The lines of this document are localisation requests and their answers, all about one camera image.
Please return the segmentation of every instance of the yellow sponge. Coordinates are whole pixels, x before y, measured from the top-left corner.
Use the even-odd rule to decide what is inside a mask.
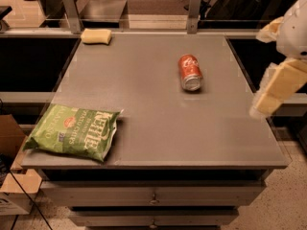
[[[108,44],[111,38],[111,30],[108,29],[85,29],[81,35],[81,41],[85,44]]]
[[[256,38],[262,42],[272,42],[276,41],[279,25],[282,23],[284,17],[279,17],[274,19],[270,24],[266,25],[263,29],[259,31]]]
[[[287,59],[278,66],[270,66],[260,82],[249,115],[268,117],[307,82],[307,64]]]

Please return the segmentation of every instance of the red soda can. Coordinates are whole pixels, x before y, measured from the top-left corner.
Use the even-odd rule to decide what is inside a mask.
[[[183,89],[194,91],[201,88],[203,77],[196,57],[189,54],[183,55],[179,59],[178,67]]]

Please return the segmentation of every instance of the chip bag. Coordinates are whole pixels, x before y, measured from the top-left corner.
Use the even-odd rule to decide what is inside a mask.
[[[48,150],[104,161],[119,114],[51,103],[23,149]]]

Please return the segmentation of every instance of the tabletop surface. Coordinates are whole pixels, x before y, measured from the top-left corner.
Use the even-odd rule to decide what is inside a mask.
[[[177,62],[194,55],[200,91],[181,88]],[[113,33],[80,44],[52,103],[123,110],[101,164],[28,150],[25,168],[282,168],[266,121],[248,116],[248,83],[223,35]]]

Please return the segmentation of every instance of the drawer front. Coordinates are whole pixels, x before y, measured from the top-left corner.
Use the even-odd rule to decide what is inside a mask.
[[[240,206],[263,190],[248,186],[107,186],[99,182],[43,182],[41,190],[60,206]]]
[[[112,226],[150,228],[166,226],[212,226],[227,225],[238,216],[236,210],[159,210],[159,211],[101,211],[71,212],[69,218],[77,226]]]
[[[148,226],[93,226],[86,227],[85,230],[150,230]],[[221,230],[219,226],[152,226],[157,230]]]

